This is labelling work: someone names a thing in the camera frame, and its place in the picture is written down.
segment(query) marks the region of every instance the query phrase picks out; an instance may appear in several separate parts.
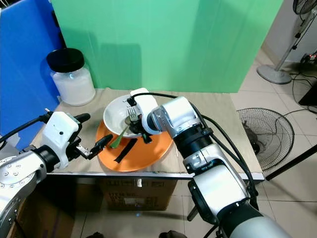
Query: electric fan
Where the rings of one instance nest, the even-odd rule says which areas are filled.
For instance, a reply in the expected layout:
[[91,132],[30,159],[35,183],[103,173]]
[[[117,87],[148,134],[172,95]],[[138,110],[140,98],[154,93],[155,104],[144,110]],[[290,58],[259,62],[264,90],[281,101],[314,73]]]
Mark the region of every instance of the electric fan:
[[274,67],[273,65],[262,65],[257,68],[257,72],[262,78],[276,84],[286,84],[292,80],[291,76],[287,72],[281,71],[280,69],[283,66],[291,50],[295,50],[297,48],[297,44],[302,35],[302,32],[306,29],[309,22],[314,20],[316,14],[316,5],[317,0],[294,0],[293,10],[302,19],[302,24],[300,25],[296,35],[294,36],[292,44],[287,48],[285,54],[283,55],[277,66]]
[[282,163],[294,143],[294,130],[283,115],[264,108],[238,110],[263,172]]

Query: wooden table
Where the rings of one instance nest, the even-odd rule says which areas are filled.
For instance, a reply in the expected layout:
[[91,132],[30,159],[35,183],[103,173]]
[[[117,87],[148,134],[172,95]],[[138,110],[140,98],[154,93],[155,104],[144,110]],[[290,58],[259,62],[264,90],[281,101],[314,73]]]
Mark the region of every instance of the wooden table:
[[[232,141],[235,143],[242,156],[244,157],[252,176],[255,180],[263,180],[262,170],[253,152],[253,149],[248,141],[242,124],[239,120],[238,114],[231,102],[229,94],[223,93],[188,93],[188,92],[163,92],[175,96],[185,96],[189,101],[194,103],[199,111],[213,118],[218,124],[227,132]],[[101,120],[103,120],[103,112],[105,107],[115,98],[129,94],[127,90],[112,90],[97,89],[97,93],[93,101],[80,106],[72,107],[65,103],[61,103],[56,111],[64,111],[72,114],[73,116],[81,113],[90,113],[91,119],[83,123],[83,128],[79,133],[82,139],[81,144],[84,147],[91,148],[95,143],[96,131]],[[167,102],[168,98],[156,97],[158,104]],[[211,125],[215,135],[228,147],[229,144],[225,141],[224,137]],[[40,145],[41,131],[33,140],[35,146]],[[234,168],[238,171],[243,179],[246,175],[242,169],[226,154]],[[80,177],[106,177],[106,176],[129,176],[129,177],[157,177],[157,178],[174,178],[174,179],[189,179],[192,175],[187,174],[183,166],[183,158],[177,152],[175,144],[172,145],[169,152],[155,164],[131,173],[118,173],[109,170],[105,167],[98,158],[92,160],[85,160],[79,157],[72,160],[68,167],[63,170],[55,170],[51,175],[75,175]]]

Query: plastic jar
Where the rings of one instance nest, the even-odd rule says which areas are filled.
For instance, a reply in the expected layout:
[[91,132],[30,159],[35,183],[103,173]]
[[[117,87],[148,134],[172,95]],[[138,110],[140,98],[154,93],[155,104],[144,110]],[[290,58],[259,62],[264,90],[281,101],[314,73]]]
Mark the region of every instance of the plastic jar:
[[72,48],[55,50],[46,60],[53,71],[52,79],[61,99],[69,105],[81,106],[90,102],[96,90],[83,54]]

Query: black lid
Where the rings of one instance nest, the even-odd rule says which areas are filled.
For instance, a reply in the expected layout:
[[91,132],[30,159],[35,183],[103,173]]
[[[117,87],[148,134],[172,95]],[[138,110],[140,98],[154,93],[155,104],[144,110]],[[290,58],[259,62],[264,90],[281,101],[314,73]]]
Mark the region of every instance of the black lid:
[[60,73],[73,72],[84,66],[84,56],[77,49],[64,48],[52,51],[46,56],[51,70]]

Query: fan base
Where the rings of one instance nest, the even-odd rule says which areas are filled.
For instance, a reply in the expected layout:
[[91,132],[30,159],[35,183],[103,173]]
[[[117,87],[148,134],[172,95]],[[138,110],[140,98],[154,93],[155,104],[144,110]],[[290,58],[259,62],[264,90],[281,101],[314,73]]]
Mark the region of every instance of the fan base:
[[271,65],[261,65],[257,68],[258,74],[265,80],[275,84],[287,84],[292,81],[291,76],[284,71],[276,71]]

